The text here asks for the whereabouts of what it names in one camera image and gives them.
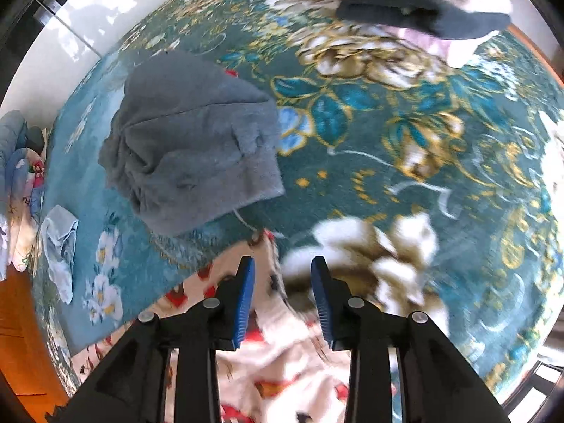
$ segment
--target bedding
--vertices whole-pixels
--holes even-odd
[[[518,383],[563,303],[551,203],[564,167],[542,123],[562,119],[562,89],[509,32],[454,70],[376,26],[336,19],[337,5],[170,0],[69,98],[49,139],[41,217],[60,204],[79,220],[72,302],[58,299],[40,244],[30,268],[70,393],[79,384],[70,357],[233,244],[269,229],[283,260],[316,245],[323,220],[354,216],[388,231],[422,212],[437,236],[422,283],[448,308],[450,340],[499,399]],[[105,187],[97,160],[128,74],[173,49],[276,97],[286,195],[167,238]]]

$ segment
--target dark gray cloth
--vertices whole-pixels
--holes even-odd
[[[337,16],[370,24],[415,29],[445,40],[476,39],[504,30],[511,17],[469,13],[444,0],[341,0]]]
[[[280,196],[276,103],[187,52],[155,56],[125,83],[99,163],[157,234],[175,236]]]

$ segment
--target floral fabric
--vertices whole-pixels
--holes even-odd
[[[43,159],[28,148],[16,150],[6,163],[6,184],[10,196],[10,252],[8,264],[23,272],[39,230],[43,195]]]
[[[223,420],[282,423],[295,421],[297,415],[308,415],[314,421],[343,421],[350,353],[329,350],[319,322],[306,323],[296,318],[280,293],[272,291],[276,245],[267,235],[251,246],[241,243],[225,251],[148,310],[160,318],[187,311],[205,294],[212,295],[222,278],[235,273],[245,255],[253,256],[256,265],[252,316],[241,348],[217,352]],[[82,382],[129,326],[125,324],[72,358]],[[178,352],[174,351],[166,379],[164,421],[170,423],[174,421],[177,364]]]
[[[254,231],[272,231],[284,259],[319,246],[312,231],[327,219],[389,231],[397,216],[425,213],[437,250],[421,284],[447,306],[450,339],[498,397],[518,381],[563,302],[560,212],[551,208],[562,164],[542,119],[560,120],[564,94],[510,33],[454,70],[378,27],[337,20],[335,7],[170,0],[84,78],[49,141],[43,204],[80,221],[70,305],[57,300],[41,254],[33,265],[39,319],[54,308],[71,354]],[[97,160],[129,72],[172,49],[276,97],[287,194],[166,238],[105,188]]]

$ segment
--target pink cloth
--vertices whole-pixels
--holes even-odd
[[[499,34],[498,31],[493,31],[486,36],[473,40],[442,40],[413,29],[400,29],[388,25],[381,25],[380,27],[390,35],[401,38],[419,49],[437,56],[453,68],[462,68],[472,58],[478,46]]]
[[[319,322],[296,318],[278,292],[271,289],[277,275],[277,249],[270,234],[259,243],[239,243],[222,253],[211,266],[200,270],[149,307],[160,317],[185,312],[215,292],[226,274],[236,272],[241,256],[255,258],[256,281],[252,315],[241,348],[217,352],[219,397],[224,421],[237,423],[288,423],[298,413],[319,423],[342,422],[349,382],[349,352],[332,352]],[[120,327],[105,340],[72,358],[82,381],[128,329]],[[173,352],[168,371],[165,421],[174,418],[176,366]]]

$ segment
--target red flower print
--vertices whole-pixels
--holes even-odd
[[[206,290],[204,291],[204,297],[213,297],[213,296],[215,296],[215,290],[216,290],[216,287],[213,286],[213,285],[210,286],[210,287],[207,287]]]
[[[102,352],[102,350],[98,347],[98,344],[95,343],[94,344],[94,350],[96,351],[96,356],[98,357],[98,359],[100,361],[102,361],[102,359],[104,358],[104,353]]]
[[[257,314],[254,311],[249,315],[249,324],[247,324],[244,340],[249,342],[264,342],[264,337],[257,324]]]
[[[45,165],[43,165],[43,162],[37,161],[33,164],[33,171],[35,172],[33,187],[38,188],[43,186],[43,179],[45,178]]]
[[[270,243],[275,243],[276,242],[276,237],[274,236],[274,234],[272,232],[270,232],[268,229],[264,230],[264,235],[266,235],[266,238],[268,238],[270,240]]]
[[[337,393],[337,399],[341,402],[347,402],[349,397],[349,389],[344,384],[339,384],[335,387],[335,393]]]
[[[184,286],[179,284],[175,286],[173,289],[168,291],[166,294],[166,298],[170,301],[172,305],[176,308],[179,308],[184,302],[188,300],[188,296],[184,293]]]
[[[251,417],[227,404],[221,404],[221,418],[225,423],[255,423]]]
[[[210,272],[212,271],[212,267],[213,267],[213,262],[210,262],[208,265],[198,270],[198,278],[201,279],[201,281],[210,278]]]

